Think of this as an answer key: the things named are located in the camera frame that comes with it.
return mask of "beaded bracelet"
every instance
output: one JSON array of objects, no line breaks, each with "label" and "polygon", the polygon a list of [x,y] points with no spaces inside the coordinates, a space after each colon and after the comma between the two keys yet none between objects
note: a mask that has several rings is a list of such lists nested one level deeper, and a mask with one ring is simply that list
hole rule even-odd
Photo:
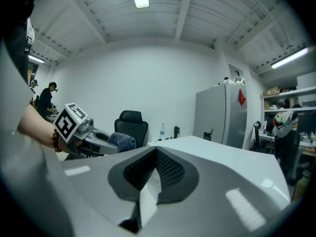
[{"label": "beaded bracelet", "polygon": [[53,135],[51,136],[51,143],[52,143],[53,149],[57,153],[61,152],[61,150],[58,148],[58,139],[59,139],[59,134],[57,130],[54,129]]}]

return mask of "towel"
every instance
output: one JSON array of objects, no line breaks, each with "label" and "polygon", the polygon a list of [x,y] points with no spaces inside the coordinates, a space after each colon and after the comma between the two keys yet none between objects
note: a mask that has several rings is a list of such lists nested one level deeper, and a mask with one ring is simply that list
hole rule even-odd
[{"label": "towel", "polygon": [[125,152],[136,148],[136,140],[133,137],[119,132],[112,133],[107,141],[117,145],[120,152]]}]

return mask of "stainless steel refrigerator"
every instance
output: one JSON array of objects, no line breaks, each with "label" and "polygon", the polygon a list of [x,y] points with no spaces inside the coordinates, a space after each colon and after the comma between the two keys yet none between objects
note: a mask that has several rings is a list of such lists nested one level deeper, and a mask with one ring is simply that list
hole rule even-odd
[{"label": "stainless steel refrigerator", "polygon": [[203,138],[213,129],[211,141],[242,148],[247,123],[245,84],[227,80],[196,95],[193,135]]}]

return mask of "black office chair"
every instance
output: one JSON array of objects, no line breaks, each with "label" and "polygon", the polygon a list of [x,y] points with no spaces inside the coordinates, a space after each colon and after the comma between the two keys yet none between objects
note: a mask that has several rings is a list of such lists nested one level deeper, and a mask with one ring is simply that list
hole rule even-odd
[{"label": "black office chair", "polygon": [[119,119],[114,122],[115,132],[120,132],[136,140],[136,148],[144,145],[148,131],[148,123],[142,120],[142,113],[136,111],[123,111]]},{"label": "black office chair", "polygon": [[280,158],[280,167],[286,182],[292,183],[291,175],[293,172],[296,154],[300,145],[301,136],[297,131],[290,131],[283,138],[275,138],[276,140],[276,158]]}]

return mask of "box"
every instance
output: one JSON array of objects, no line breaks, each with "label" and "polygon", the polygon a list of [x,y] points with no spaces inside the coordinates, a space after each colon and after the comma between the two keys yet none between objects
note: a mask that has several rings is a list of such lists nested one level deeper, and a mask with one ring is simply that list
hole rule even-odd
[{"label": "box", "polygon": [[273,87],[271,89],[264,91],[262,93],[262,95],[265,97],[265,96],[275,95],[275,94],[279,94],[279,93],[280,93],[280,90],[277,87]]},{"label": "box", "polygon": [[270,105],[267,101],[265,101],[265,110],[269,110],[270,109]]},{"label": "box", "polygon": [[290,108],[293,108],[294,105],[297,105],[299,104],[298,102],[298,98],[297,97],[294,97],[294,98],[289,98],[289,105],[290,105]]}]

